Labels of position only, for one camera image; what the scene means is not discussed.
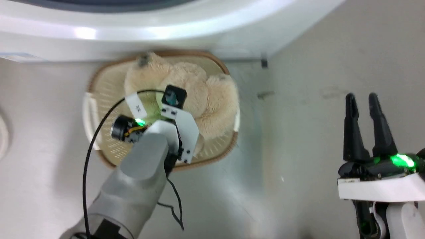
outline tan basket rim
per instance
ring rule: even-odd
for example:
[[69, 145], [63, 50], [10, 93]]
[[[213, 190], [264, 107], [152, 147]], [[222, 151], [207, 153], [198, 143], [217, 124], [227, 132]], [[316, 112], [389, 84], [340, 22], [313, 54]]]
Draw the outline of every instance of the tan basket rim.
[[[221, 62], [216, 56], [214, 56], [213, 54], [211, 54], [209, 52], [204, 52], [204, 51], [155, 51], [154, 53], [157, 54], [160, 57], [183, 57], [183, 56], [205, 57], [205, 58], [208, 58], [208, 59], [214, 61], [223, 70], [223, 73], [230, 75], [229, 69], [227, 69], [225, 64], [223, 62]], [[104, 71], [106, 68], [113, 66], [113, 65], [118, 65], [118, 64], [121, 64], [121, 63], [131, 62], [131, 61], [135, 61], [135, 60], [137, 60], [137, 56], [122, 59], [122, 60], [115, 61], [115, 62], [111, 62], [111, 63], [108, 63], [108, 64], [102, 66], [101, 68], [99, 68], [96, 71], [96, 73], [90, 79], [90, 83], [87, 87], [87, 92], [88, 93], [93, 92], [93, 86], [95, 85], [95, 82], [98, 79], [99, 74], [102, 71]], [[180, 171], [180, 170], [184, 170], [184, 169], [196, 168], [196, 167], [200, 167], [200, 166], [203, 166], [203, 165], [207, 165], [207, 164], [219, 161], [219, 160], [223, 159], [225, 156], [227, 156], [232, 151], [232, 149], [236, 145], [237, 140], [238, 140], [238, 132], [233, 131], [232, 141], [230, 142], [227, 149], [224, 150], [220, 155], [216, 156], [215, 158], [204, 160], [204, 161], [201, 161], [201, 162], [196, 162], [196, 163], [192, 163], [192, 164], [176, 165], [175, 168], [173, 169], [173, 171]], [[106, 158], [106, 156], [103, 154], [102, 150], [98, 150], [97, 153], [98, 153], [99, 157], [102, 159], [102, 161], [108, 167], [110, 167], [110, 168], [116, 167], [114, 164], [112, 164]]]

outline camera lens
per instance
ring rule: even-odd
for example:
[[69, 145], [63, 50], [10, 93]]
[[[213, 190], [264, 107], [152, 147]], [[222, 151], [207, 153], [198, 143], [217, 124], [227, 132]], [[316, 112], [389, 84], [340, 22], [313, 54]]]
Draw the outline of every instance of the camera lens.
[[115, 119], [115, 122], [111, 127], [110, 135], [113, 139], [124, 141], [124, 134], [134, 127], [135, 124], [136, 122], [133, 118], [120, 115]]

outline beige plush fabric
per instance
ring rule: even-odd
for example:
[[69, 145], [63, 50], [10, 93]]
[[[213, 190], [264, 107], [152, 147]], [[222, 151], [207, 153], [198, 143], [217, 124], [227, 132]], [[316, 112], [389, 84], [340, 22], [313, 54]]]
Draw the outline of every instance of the beige plush fabric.
[[[200, 66], [187, 62], [170, 64], [153, 53], [143, 56], [133, 65], [125, 78], [125, 93], [156, 88], [164, 90], [167, 85], [184, 88], [187, 98], [183, 109], [190, 112], [198, 126], [199, 137], [195, 154], [204, 140], [223, 136], [232, 129], [238, 110], [238, 90], [231, 76], [218, 74], [207, 77]], [[159, 114], [161, 96], [157, 102], [151, 96], [141, 95], [148, 114]]]

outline green led light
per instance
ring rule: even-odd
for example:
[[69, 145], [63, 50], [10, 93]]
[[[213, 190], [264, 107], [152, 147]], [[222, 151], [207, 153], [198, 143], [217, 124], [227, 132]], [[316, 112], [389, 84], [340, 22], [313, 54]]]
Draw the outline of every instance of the green led light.
[[134, 121], [136, 121], [136, 123], [142, 127], [146, 125], [146, 122], [142, 119], [134, 119]]
[[379, 161], [381, 161], [381, 158], [379, 158], [379, 157], [373, 158], [373, 163], [377, 164], [377, 163], [379, 163]]
[[404, 154], [397, 154], [394, 156], [390, 156], [391, 161], [393, 161], [393, 164], [398, 167], [414, 167], [415, 162], [409, 158], [408, 156]]

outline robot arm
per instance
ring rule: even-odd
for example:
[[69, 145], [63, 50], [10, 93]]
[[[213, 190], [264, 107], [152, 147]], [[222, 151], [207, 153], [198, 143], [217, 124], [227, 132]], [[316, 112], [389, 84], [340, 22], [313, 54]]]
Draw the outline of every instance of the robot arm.
[[399, 154], [376, 94], [369, 95], [374, 122], [373, 157], [363, 147], [357, 103], [346, 96], [344, 163], [338, 173], [341, 199], [351, 200], [362, 239], [419, 239], [425, 224], [415, 201], [425, 201], [425, 155]]
[[[119, 116], [111, 128], [115, 139], [134, 143], [130, 153], [104, 182], [88, 208], [88, 224], [94, 239], [137, 239], [155, 209], [167, 177], [177, 160], [190, 163], [198, 138], [198, 128], [190, 113], [181, 110], [186, 94], [168, 86], [162, 115], [142, 130], [139, 122]], [[86, 239], [81, 219], [61, 239]]]

